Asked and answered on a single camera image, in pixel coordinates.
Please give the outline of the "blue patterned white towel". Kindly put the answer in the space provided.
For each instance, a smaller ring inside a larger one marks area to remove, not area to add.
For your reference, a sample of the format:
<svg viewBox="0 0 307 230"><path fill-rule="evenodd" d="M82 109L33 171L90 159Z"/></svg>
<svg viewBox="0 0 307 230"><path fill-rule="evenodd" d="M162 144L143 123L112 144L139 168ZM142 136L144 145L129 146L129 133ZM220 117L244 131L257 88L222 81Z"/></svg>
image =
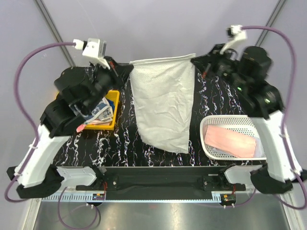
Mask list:
<svg viewBox="0 0 307 230"><path fill-rule="evenodd" d="M104 97L90 115L85 115L86 124L101 124L111 122L114 117L114 103Z"/></svg>

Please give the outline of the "cream white towel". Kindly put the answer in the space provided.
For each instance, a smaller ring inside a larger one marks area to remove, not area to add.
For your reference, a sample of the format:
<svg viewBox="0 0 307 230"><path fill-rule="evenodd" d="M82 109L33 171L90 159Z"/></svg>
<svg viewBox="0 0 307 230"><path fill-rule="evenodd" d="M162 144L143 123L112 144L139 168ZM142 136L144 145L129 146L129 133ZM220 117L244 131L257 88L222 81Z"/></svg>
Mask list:
<svg viewBox="0 0 307 230"><path fill-rule="evenodd" d="M130 62L130 85L142 141L173 152L189 151L195 86L195 54Z"/></svg>

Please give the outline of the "pink towel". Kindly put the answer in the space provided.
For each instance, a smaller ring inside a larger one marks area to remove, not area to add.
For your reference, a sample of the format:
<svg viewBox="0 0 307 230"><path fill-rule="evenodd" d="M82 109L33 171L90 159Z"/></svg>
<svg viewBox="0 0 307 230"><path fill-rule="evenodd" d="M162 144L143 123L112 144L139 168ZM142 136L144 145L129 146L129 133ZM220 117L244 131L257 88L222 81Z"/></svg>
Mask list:
<svg viewBox="0 0 307 230"><path fill-rule="evenodd" d="M204 143L237 158L252 158L256 150L253 137L218 126L204 127Z"/></svg>

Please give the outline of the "light blue towel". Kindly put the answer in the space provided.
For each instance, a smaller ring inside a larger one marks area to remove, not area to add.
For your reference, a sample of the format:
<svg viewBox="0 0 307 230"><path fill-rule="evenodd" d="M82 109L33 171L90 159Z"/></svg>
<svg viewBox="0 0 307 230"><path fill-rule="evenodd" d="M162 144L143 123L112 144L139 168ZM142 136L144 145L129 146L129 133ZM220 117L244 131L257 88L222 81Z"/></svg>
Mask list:
<svg viewBox="0 0 307 230"><path fill-rule="evenodd" d="M264 156L264 150L259 138L252 138L253 143L247 147L239 147L234 150L222 150L213 147L212 151L218 154L233 156L235 158L261 158Z"/></svg>

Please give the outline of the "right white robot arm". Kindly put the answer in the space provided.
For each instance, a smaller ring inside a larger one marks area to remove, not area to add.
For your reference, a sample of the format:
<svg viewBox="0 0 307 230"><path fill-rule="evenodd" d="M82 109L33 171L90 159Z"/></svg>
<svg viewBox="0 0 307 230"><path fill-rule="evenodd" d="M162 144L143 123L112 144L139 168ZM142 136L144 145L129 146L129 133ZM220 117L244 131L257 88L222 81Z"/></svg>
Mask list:
<svg viewBox="0 0 307 230"><path fill-rule="evenodd" d="M267 159L265 166L250 173L254 187L263 194L284 194L292 190L293 183L306 180L306 170L291 152L281 95L266 81L272 65L266 50L248 46L239 60L232 60L217 44L191 62L204 77L218 76L236 89L241 106L254 124Z"/></svg>

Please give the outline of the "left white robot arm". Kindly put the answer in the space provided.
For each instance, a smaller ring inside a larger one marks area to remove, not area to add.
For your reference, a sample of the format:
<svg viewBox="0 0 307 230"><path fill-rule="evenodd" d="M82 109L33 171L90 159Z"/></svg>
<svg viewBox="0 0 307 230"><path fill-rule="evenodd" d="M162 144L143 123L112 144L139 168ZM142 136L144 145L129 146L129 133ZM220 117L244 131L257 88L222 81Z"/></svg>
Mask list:
<svg viewBox="0 0 307 230"><path fill-rule="evenodd" d="M35 139L24 160L7 169L17 182L20 201L44 198L72 187L79 191L99 190L104 186L102 171L89 164L82 168L63 168L52 164L65 142L83 124L110 90L122 89L134 66L119 64L107 57L110 68L101 64L65 69L54 82L58 95L44 110L36 127Z"/></svg>

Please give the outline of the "yellow plastic tray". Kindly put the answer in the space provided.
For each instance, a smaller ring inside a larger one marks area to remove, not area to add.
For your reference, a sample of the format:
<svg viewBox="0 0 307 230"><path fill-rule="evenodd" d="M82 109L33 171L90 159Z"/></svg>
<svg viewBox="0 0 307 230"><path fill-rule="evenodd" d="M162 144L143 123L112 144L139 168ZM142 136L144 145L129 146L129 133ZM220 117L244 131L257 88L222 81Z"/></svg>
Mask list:
<svg viewBox="0 0 307 230"><path fill-rule="evenodd" d="M99 102L90 115L84 115L85 122L77 127L76 131L91 130L113 130L116 122L119 91L110 90Z"/></svg>

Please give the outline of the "white perforated plastic basket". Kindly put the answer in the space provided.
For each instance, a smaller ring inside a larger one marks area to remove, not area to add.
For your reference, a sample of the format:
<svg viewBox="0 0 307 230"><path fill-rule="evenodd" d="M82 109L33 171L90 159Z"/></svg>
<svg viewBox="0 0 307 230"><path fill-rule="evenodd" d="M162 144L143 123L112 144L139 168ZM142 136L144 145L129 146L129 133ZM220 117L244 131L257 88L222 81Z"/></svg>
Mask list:
<svg viewBox="0 0 307 230"><path fill-rule="evenodd" d="M200 123L201 145L208 158L217 161L265 161L267 159L263 147L259 149L260 152L255 157L238 158L205 144L204 129L209 125L226 128L260 140L256 127L247 115L209 115L203 118Z"/></svg>

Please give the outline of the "black marble pattern mat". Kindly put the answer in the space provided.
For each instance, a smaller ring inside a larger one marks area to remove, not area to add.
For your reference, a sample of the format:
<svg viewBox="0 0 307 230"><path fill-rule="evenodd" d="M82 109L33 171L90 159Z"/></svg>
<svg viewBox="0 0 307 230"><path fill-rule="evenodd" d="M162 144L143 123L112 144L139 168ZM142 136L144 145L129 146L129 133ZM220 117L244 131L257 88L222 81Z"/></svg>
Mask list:
<svg viewBox="0 0 307 230"><path fill-rule="evenodd" d="M208 115L243 115L236 91L218 77L205 80L195 72L194 100L189 131L189 151L175 154L142 142L136 126L130 84L120 91L113 130L76 133L56 154L62 167L96 166L224 166L232 161L209 159L201 146L200 122Z"/></svg>

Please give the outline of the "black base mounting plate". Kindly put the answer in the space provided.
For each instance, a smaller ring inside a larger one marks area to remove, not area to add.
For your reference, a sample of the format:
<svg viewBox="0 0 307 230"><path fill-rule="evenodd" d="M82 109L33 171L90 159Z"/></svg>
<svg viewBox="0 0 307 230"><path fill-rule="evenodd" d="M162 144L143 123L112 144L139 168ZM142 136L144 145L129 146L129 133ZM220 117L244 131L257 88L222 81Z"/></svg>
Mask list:
<svg viewBox="0 0 307 230"><path fill-rule="evenodd" d="M107 201L205 201L212 192L245 191L224 176L224 167L108 167L91 185L79 191L106 192Z"/></svg>

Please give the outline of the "right aluminium frame post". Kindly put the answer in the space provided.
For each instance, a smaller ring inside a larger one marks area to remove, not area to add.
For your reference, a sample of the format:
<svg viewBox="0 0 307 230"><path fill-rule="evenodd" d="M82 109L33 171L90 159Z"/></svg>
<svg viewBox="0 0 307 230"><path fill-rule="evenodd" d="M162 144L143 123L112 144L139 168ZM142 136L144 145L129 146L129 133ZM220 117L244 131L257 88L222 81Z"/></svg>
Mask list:
<svg viewBox="0 0 307 230"><path fill-rule="evenodd" d="M281 14L281 12L283 11L283 8L285 7L285 5L287 4L288 0L278 0L271 15L269 16L265 26L267 27L273 27L275 22L277 21L279 15ZM262 46L267 35L268 35L269 31L266 30L262 30L262 32L260 33L255 46Z"/></svg>

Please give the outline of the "aluminium frame post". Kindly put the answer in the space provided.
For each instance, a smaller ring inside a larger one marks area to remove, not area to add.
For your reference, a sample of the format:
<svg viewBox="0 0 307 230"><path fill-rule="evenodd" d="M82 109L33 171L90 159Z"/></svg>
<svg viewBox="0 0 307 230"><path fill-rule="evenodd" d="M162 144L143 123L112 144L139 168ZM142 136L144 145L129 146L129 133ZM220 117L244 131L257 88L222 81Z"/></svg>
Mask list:
<svg viewBox="0 0 307 230"><path fill-rule="evenodd" d="M277 21L279 15L281 14L281 12L283 11L283 8L285 7L285 5L287 4L288 0L278 0L271 15L269 16L265 26L267 27L273 27L275 22ZM267 35L268 35L269 31L266 30L262 30L262 32L260 33L255 46L262 46Z"/></svg>
<svg viewBox="0 0 307 230"><path fill-rule="evenodd" d="M46 7L43 0L34 0L35 5L37 6L39 12L41 13L42 17L45 20L45 23L47 24L47 27L49 28L51 34L53 35L56 42L63 42L63 39L61 35L59 34L59 31ZM62 46L61 52L64 55L66 61L69 63L69 65L75 66L75 62L73 61L68 49L65 46Z"/></svg>

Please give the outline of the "left aluminium frame post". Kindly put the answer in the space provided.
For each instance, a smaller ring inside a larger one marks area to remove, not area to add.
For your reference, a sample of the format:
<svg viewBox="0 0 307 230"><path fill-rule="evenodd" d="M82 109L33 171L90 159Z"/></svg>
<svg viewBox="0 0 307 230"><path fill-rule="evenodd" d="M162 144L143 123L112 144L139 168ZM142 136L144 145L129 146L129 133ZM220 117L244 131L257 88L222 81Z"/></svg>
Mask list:
<svg viewBox="0 0 307 230"><path fill-rule="evenodd" d="M47 24L47 27L49 28L51 34L53 35L56 42L63 42L63 39L61 35L59 34L59 31L46 7L43 0L34 0L35 5L37 6L39 12L41 13L42 17L45 20L45 23ZM75 66L75 62L73 61L68 49L65 46L62 46L61 52L64 55L66 61L69 63L69 65Z"/></svg>

